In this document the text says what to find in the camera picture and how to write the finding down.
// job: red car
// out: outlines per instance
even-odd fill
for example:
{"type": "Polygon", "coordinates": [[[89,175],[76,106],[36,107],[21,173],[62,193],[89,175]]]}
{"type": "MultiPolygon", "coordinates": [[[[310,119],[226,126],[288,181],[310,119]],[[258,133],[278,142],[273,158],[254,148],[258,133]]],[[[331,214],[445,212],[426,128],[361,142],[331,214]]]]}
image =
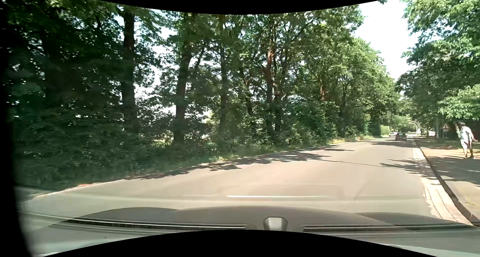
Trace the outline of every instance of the red car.
{"type": "Polygon", "coordinates": [[[405,133],[397,133],[395,135],[395,141],[407,141],[407,135],[405,133]]]}

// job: grass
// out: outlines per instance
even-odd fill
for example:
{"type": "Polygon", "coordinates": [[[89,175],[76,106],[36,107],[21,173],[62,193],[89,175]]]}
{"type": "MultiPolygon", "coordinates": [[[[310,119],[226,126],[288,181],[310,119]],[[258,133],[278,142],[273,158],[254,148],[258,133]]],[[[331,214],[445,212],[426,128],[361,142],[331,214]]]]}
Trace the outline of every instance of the grass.
{"type": "MultiPolygon", "coordinates": [[[[429,148],[462,150],[462,146],[459,140],[421,139],[420,142],[423,146],[429,148]]],[[[480,153],[480,143],[473,143],[473,153],[480,153]]]]}
{"type": "Polygon", "coordinates": [[[375,138],[381,138],[381,136],[358,136],[358,137],[346,137],[346,138],[339,138],[339,139],[333,139],[327,144],[334,145],[334,144],[340,144],[340,143],[345,143],[345,142],[356,142],[356,141],[366,141],[366,140],[373,140],[375,138]]]}

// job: man walking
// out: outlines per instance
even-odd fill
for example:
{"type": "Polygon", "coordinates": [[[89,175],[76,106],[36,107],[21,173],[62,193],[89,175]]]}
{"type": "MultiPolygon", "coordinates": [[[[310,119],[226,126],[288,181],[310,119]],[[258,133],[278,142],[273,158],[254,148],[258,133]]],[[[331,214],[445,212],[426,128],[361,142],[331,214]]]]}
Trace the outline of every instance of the man walking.
{"type": "Polygon", "coordinates": [[[462,144],[465,159],[468,158],[468,150],[470,150],[470,158],[473,158],[472,142],[476,140],[475,137],[473,137],[472,130],[465,125],[465,122],[460,122],[460,129],[460,143],[462,144]]]}

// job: road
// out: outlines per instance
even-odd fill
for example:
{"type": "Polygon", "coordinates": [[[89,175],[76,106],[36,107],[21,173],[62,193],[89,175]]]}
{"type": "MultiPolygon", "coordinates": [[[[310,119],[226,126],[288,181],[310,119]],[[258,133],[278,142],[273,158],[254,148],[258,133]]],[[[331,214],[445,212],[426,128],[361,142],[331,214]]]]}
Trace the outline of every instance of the road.
{"type": "MultiPolygon", "coordinates": [[[[21,209],[79,217],[126,207],[258,204],[438,217],[415,149],[413,140],[381,138],[256,156],[60,192],[23,202],[21,209]]],[[[23,220],[27,230],[45,226],[23,220]]]]}

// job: shorts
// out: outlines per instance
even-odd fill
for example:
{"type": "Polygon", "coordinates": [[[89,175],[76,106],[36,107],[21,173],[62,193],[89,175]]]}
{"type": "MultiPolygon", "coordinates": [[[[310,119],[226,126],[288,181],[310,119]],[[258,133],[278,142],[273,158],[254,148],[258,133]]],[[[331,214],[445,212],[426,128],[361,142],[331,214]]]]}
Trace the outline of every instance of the shorts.
{"type": "Polygon", "coordinates": [[[472,148],[472,142],[461,141],[461,143],[462,143],[462,148],[465,149],[465,150],[472,148]]]}

